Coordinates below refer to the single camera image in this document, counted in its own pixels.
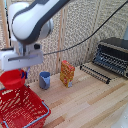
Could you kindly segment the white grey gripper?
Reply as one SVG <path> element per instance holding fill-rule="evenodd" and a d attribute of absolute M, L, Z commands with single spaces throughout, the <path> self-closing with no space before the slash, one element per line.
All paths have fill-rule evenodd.
<path fill-rule="evenodd" d="M 0 68 L 3 71 L 10 71 L 24 67 L 41 64 L 43 62 L 43 52 L 40 44 L 26 46 L 25 54 L 19 55 L 14 48 L 0 51 Z M 27 79 L 27 71 L 21 71 L 21 79 Z"/>

